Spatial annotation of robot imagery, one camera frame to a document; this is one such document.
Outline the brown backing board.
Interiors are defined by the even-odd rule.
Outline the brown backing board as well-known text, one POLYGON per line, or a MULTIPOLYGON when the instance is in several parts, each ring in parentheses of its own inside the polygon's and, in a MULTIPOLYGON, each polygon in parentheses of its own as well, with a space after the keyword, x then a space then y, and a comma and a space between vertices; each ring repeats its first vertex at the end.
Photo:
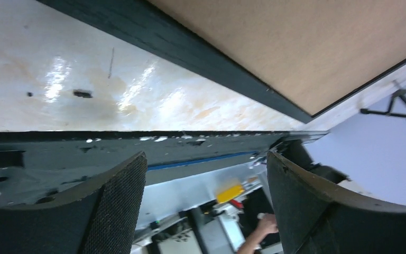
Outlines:
POLYGON ((406 1, 153 4, 312 115, 406 59, 406 1))

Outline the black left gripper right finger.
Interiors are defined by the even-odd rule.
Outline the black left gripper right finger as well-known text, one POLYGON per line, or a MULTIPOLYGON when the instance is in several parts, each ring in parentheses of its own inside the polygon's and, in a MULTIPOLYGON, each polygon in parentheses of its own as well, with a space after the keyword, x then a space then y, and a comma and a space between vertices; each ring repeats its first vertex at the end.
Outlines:
POLYGON ((406 253, 406 206, 368 197, 267 155, 284 253, 406 253))

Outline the bare human forearm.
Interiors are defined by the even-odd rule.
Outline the bare human forearm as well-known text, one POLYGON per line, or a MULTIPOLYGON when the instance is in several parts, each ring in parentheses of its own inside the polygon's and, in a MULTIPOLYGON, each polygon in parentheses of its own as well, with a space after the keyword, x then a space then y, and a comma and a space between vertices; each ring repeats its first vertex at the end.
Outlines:
POLYGON ((237 254, 253 254, 258 244, 268 235, 267 232, 254 231, 237 250, 237 254))

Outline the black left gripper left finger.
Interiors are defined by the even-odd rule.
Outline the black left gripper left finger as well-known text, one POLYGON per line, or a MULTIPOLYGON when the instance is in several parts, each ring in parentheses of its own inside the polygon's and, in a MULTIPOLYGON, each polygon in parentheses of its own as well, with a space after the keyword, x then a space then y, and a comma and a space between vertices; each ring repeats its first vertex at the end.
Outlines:
POLYGON ((130 253, 146 171, 139 152, 34 204, 0 208, 0 253, 130 253))

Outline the bare human hand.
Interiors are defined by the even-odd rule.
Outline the bare human hand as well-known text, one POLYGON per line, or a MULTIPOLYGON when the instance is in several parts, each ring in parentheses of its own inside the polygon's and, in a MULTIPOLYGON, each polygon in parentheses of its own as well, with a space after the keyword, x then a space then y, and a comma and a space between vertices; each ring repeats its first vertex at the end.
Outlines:
POLYGON ((259 220, 256 231, 261 235, 268 235, 272 233, 278 233, 278 225, 274 214, 260 213, 257 215, 259 220))

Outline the black picture frame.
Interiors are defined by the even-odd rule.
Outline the black picture frame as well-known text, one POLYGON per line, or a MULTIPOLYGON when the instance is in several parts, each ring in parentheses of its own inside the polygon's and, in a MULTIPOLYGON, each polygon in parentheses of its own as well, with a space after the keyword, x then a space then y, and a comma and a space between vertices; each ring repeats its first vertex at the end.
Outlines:
POLYGON ((354 94, 406 66, 404 59, 312 115, 153 2, 45 1, 44 4, 303 123, 319 118, 354 94))

